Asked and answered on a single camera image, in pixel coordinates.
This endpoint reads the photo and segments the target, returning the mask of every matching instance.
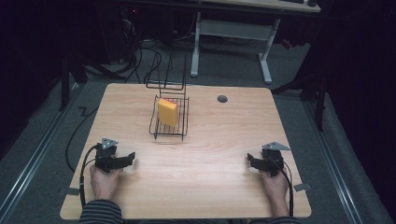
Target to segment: striped sleeve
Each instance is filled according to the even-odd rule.
[[[122,223],[121,210],[109,200],[95,200],[82,209],[78,223]]]
[[[276,217],[271,219],[268,224],[301,224],[295,217]]]

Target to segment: table leg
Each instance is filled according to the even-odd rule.
[[[199,66],[199,36],[201,32],[201,12],[197,12],[197,22],[195,27],[195,43],[194,52],[192,53],[191,62],[191,76],[198,76],[198,66]]]
[[[264,76],[264,81],[266,84],[272,83],[271,74],[268,69],[267,57],[270,52],[271,46],[274,42],[274,38],[276,35],[277,28],[279,27],[279,24],[280,24],[280,19],[276,19],[269,34],[264,53],[259,54],[260,65],[262,66],[262,75]]]

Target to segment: desk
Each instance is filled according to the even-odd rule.
[[[272,94],[264,88],[188,86],[189,129],[180,137],[149,133],[158,90],[138,84],[110,84],[83,149],[70,188],[87,150],[108,137],[120,141],[118,156],[136,153],[124,169],[115,202],[125,219],[270,217],[271,210],[257,170],[247,153],[261,157],[270,142],[288,146]],[[219,95],[228,97],[218,102]],[[291,151],[282,151],[293,185],[300,184]],[[85,170],[87,202],[93,199],[89,169]],[[64,219],[78,219],[79,197],[67,195]],[[294,193],[294,215],[308,217],[311,208],[304,191]]]
[[[280,10],[294,10],[301,12],[320,12],[320,7],[310,7],[305,1],[303,4],[284,2],[279,0],[202,0],[207,3],[221,3],[247,7],[268,7]],[[272,25],[246,24],[228,21],[201,20],[201,13],[197,13],[195,26],[195,43],[191,61],[191,76],[198,76],[199,68],[199,40],[200,35],[219,35],[225,37],[236,37],[265,41],[265,47],[259,54],[262,67],[262,75],[267,84],[272,83],[271,74],[268,69],[267,57],[274,42],[280,19],[276,19]]]

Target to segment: gray carpet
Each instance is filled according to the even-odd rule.
[[[148,42],[145,43],[145,46],[151,44],[153,43]],[[251,49],[256,49],[255,44],[257,43],[252,44]],[[257,56],[246,52],[231,53],[230,49],[233,47],[233,44],[228,44],[216,50],[203,49],[201,51],[200,74],[195,78],[188,77],[188,83],[274,89],[293,80],[309,50],[309,46],[287,50],[282,46],[274,45],[268,58],[273,84],[268,86],[263,82]],[[163,63],[167,62],[172,51],[174,66],[177,69],[182,69],[184,55],[187,54],[187,69],[190,71],[191,47],[176,46],[170,49],[157,45],[154,49],[162,54]],[[143,50],[143,61],[137,70],[140,79],[143,79],[143,76],[149,71],[153,55],[152,51]],[[121,66],[112,64],[109,68],[116,70]],[[129,82],[136,83],[137,81],[137,76],[133,75]],[[64,201],[64,196],[59,194],[59,190],[68,187],[73,175],[65,162],[65,148],[73,131],[84,119],[81,116],[82,109],[80,107],[86,107],[86,113],[93,111],[100,104],[105,87],[110,82],[116,81],[105,77],[90,76],[89,82],[81,87],[81,93],[70,105],[62,124],[48,145],[48,152],[44,160],[36,170],[7,223],[75,223],[62,220],[59,216]],[[1,160],[0,201],[3,202],[6,199],[22,169],[32,157],[46,130],[58,114],[60,93],[60,84],[58,84],[47,101],[30,118],[29,125],[13,148]],[[302,180],[312,187],[307,192],[312,215],[303,218],[302,222],[349,223],[324,155],[320,150],[321,142],[317,130],[312,125],[312,118],[306,111],[309,104],[302,103],[297,93],[297,91],[287,91],[275,95],[275,100]],[[323,134],[332,149],[339,169],[342,170],[354,202],[360,210],[362,223],[392,223],[348,143],[329,97],[326,100],[323,118]],[[73,166],[77,165],[93,119],[94,114],[83,123],[72,139],[69,159]]]

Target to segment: person's left hand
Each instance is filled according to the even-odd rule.
[[[95,199],[112,200],[119,183],[119,176],[122,169],[112,170],[110,173],[105,173],[95,165],[90,167],[91,171],[91,186],[95,193]]]

